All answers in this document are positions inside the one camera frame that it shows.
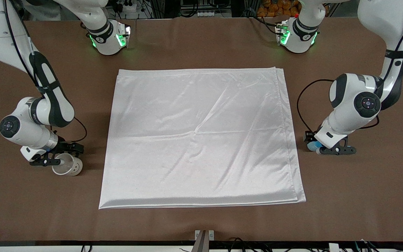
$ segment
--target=folded white fabric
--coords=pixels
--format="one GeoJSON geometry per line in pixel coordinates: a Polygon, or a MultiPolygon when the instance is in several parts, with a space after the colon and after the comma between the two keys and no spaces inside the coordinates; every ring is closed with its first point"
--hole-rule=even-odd
{"type": "Polygon", "coordinates": [[[99,209],[304,201],[282,69],[119,70],[99,209]]]}

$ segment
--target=pile of orange items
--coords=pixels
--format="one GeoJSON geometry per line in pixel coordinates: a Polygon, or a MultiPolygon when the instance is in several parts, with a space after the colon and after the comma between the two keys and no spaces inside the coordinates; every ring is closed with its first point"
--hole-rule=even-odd
{"type": "Polygon", "coordinates": [[[259,18],[272,18],[279,15],[295,16],[301,11],[298,0],[262,0],[262,6],[257,10],[259,18]]]}

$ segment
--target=brown tabletop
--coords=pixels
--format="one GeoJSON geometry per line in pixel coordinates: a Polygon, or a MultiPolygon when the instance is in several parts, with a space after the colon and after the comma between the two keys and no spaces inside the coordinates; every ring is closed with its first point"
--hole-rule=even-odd
{"type": "MultiPolygon", "coordinates": [[[[0,240],[188,240],[194,230],[216,239],[403,241],[403,90],[381,123],[350,136],[353,156],[320,156],[302,143],[299,92],[342,73],[378,75],[385,44],[358,19],[325,19],[316,44],[293,54],[249,19],[124,21],[130,48],[103,56],[78,22],[28,22],[76,116],[88,128],[83,171],[76,177],[32,167],[19,146],[0,136],[0,240]],[[306,203],[192,209],[98,210],[110,110],[118,69],[283,68],[291,100],[306,203]]],[[[301,110],[309,125],[331,112],[329,83],[309,88],[301,110]]],[[[0,62],[0,120],[26,96],[39,96],[28,75],[0,62]]],[[[80,125],[57,129],[66,139],[80,125]]]]}

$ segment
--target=green led indicator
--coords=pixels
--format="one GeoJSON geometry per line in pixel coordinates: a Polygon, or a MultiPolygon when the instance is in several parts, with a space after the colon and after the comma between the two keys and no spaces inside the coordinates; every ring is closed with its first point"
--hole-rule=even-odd
{"type": "Polygon", "coordinates": [[[116,34],[116,38],[118,39],[120,46],[125,46],[125,39],[122,36],[116,34]]]}
{"type": "Polygon", "coordinates": [[[93,42],[94,48],[96,48],[96,43],[94,43],[93,37],[91,37],[91,35],[90,35],[90,39],[91,39],[91,42],[93,42]]]}
{"type": "Polygon", "coordinates": [[[287,43],[288,37],[290,37],[289,30],[281,37],[281,44],[285,45],[287,43]]]}
{"type": "Polygon", "coordinates": [[[315,43],[315,38],[317,37],[318,32],[315,32],[315,35],[313,36],[312,42],[310,43],[310,45],[313,45],[313,43],[315,43]]]}

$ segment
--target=black bracket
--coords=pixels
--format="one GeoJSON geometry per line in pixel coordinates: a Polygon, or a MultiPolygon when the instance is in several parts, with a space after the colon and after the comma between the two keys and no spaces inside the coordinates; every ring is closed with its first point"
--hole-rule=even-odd
{"type": "Polygon", "coordinates": [[[69,153],[76,158],[79,154],[83,154],[83,145],[77,142],[59,142],[55,148],[49,150],[41,156],[38,156],[34,161],[29,162],[31,166],[58,166],[60,159],[55,156],[60,153],[69,153]]]}
{"type": "MultiPolygon", "coordinates": [[[[342,141],[344,140],[344,145],[340,145],[340,142],[338,142],[336,145],[334,145],[332,148],[328,149],[326,147],[320,147],[320,153],[322,155],[353,155],[357,153],[357,149],[352,146],[347,145],[347,137],[343,138],[342,141]]],[[[308,144],[309,142],[316,141],[315,139],[315,133],[312,131],[306,131],[304,134],[304,143],[308,144]]]]}

